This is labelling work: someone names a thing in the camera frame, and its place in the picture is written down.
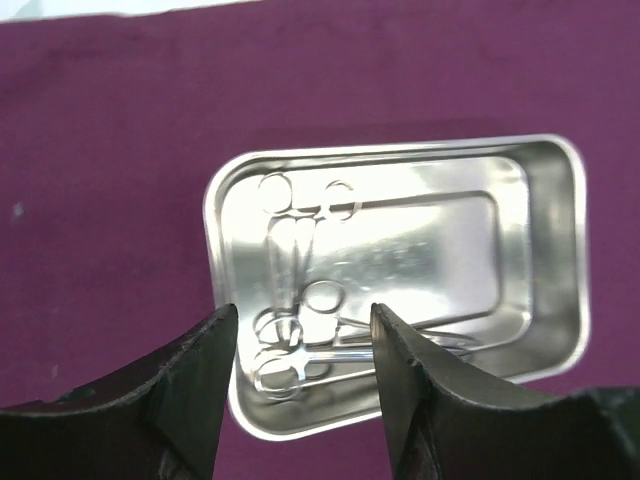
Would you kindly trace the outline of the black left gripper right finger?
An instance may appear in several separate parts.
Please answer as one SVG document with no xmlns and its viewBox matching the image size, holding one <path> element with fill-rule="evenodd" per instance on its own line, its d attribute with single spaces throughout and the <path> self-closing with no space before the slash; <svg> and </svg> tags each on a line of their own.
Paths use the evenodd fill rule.
<svg viewBox="0 0 640 480">
<path fill-rule="evenodd" d="M 495 377 L 371 308 L 379 403 L 396 479 L 636 479 L 639 390 L 557 396 Z"/>
</svg>

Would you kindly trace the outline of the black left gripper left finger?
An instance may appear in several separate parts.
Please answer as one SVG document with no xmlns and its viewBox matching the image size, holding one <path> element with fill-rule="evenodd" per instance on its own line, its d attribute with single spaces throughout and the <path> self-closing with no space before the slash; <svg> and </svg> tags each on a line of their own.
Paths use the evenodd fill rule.
<svg viewBox="0 0 640 480">
<path fill-rule="evenodd" d="M 2 478 L 211 478 L 237 334 L 224 305 L 104 377 L 3 408 Z"/>
</svg>

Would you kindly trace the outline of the steel surgical scissors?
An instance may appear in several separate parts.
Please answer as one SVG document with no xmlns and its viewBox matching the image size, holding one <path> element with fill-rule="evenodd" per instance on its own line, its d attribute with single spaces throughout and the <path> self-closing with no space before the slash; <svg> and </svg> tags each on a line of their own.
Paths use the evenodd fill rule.
<svg viewBox="0 0 640 480">
<path fill-rule="evenodd" d="M 344 288 L 329 280 L 309 284 L 302 291 L 299 301 L 287 311 L 270 309 L 271 318 L 254 329 L 257 336 L 272 325 L 284 327 L 276 342 L 264 343 L 256 355 L 252 367 L 252 380 L 257 392 L 274 401 L 294 398 L 302 389 L 321 384 L 332 368 L 338 364 L 365 364 L 374 361 L 372 340 L 369 334 L 354 336 L 342 343 L 338 335 L 327 343 L 308 343 L 304 340 L 301 316 L 312 313 L 338 329 L 344 326 L 365 329 L 360 324 L 340 315 L 346 299 Z"/>
</svg>

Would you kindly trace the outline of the stainless steel instrument tray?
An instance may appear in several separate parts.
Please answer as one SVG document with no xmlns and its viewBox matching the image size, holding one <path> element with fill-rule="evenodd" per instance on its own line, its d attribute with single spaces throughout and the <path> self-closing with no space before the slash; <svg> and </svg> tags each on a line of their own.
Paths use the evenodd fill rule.
<svg viewBox="0 0 640 480">
<path fill-rule="evenodd" d="M 270 307 L 268 215 L 260 180 L 283 172 L 295 205 L 342 180 L 361 209 L 318 225 L 309 284 L 340 284 L 340 329 L 300 317 L 304 340 L 369 334 L 383 303 L 472 364 L 521 383 L 561 374 L 583 356 L 591 330 L 586 178 L 579 150 L 553 134 L 442 142 L 267 150 L 242 154 L 211 179 L 203 220 L 217 304 L 238 309 L 230 410 L 249 434 L 287 441 L 375 418 L 374 366 L 338 364 L 321 384 L 274 401 L 252 367 L 272 331 L 254 333 Z"/>
</svg>

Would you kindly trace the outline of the purple surgical cloth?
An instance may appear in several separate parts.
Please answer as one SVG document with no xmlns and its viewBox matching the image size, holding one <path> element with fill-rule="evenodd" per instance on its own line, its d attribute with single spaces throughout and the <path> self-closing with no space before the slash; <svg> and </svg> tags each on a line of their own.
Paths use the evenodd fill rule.
<svg viewBox="0 0 640 480">
<path fill-rule="evenodd" d="M 205 187 L 253 150 L 555 133 L 587 169 L 592 334 L 537 388 L 639 382 L 635 1 L 258 1 L 1 27 L 1 402 L 213 308 Z"/>
</svg>

